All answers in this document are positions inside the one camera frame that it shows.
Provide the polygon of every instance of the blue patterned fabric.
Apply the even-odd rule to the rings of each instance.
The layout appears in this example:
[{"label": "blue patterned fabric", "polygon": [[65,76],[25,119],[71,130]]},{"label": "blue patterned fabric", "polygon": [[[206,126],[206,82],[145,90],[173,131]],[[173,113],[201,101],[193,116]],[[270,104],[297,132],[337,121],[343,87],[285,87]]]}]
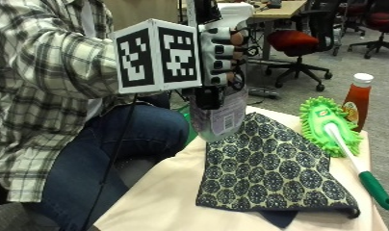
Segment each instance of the blue patterned fabric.
[{"label": "blue patterned fabric", "polygon": [[291,128],[250,114],[233,136],[208,143],[196,204],[262,212],[271,221],[285,221],[278,212],[287,211],[289,223],[298,211],[339,211],[357,218],[358,202],[330,174],[330,158]]}]

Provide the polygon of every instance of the white cube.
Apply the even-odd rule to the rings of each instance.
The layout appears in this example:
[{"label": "white cube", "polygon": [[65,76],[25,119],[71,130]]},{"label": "white cube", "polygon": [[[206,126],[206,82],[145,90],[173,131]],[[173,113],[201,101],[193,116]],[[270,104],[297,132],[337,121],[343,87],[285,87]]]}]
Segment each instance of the white cube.
[{"label": "white cube", "polygon": [[201,86],[196,27],[149,19],[114,33],[120,93]]}]

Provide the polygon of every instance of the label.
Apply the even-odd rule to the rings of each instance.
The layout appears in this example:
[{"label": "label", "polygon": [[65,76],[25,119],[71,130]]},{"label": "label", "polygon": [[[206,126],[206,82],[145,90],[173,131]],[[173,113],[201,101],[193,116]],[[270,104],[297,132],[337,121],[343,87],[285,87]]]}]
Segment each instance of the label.
[{"label": "label", "polygon": [[218,110],[212,110],[212,131],[221,136],[232,129],[241,126],[245,118],[245,111],[247,107],[246,88],[228,96],[225,106]]},{"label": "label", "polygon": [[325,110],[315,112],[315,114],[318,115],[318,117],[325,117],[325,116],[329,116],[331,114],[331,112],[327,109],[325,109]]},{"label": "label", "polygon": [[347,120],[354,122],[355,124],[359,123],[359,109],[354,102],[347,102],[343,105],[343,110],[347,112]]}]

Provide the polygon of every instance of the ketchup bottle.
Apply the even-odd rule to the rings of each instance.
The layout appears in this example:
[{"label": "ketchup bottle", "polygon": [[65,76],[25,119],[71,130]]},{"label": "ketchup bottle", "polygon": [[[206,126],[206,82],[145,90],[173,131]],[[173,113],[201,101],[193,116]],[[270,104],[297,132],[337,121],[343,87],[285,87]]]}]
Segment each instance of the ketchup bottle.
[{"label": "ketchup bottle", "polygon": [[372,75],[366,73],[354,75],[354,82],[342,106],[342,109],[349,113],[346,119],[358,124],[358,127],[353,129],[357,132],[362,132],[367,119],[372,79]]}]

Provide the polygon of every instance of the green fuzzy brush head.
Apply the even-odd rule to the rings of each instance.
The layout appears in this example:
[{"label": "green fuzzy brush head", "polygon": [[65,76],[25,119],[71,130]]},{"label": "green fuzzy brush head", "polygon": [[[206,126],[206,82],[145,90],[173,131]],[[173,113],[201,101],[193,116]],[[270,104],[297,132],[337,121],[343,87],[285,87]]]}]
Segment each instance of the green fuzzy brush head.
[{"label": "green fuzzy brush head", "polygon": [[333,122],[354,155],[361,152],[361,134],[353,131],[358,125],[346,120],[347,113],[331,98],[310,98],[301,105],[302,135],[313,141],[333,157],[345,157],[334,139],[325,131],[325,125]]}]

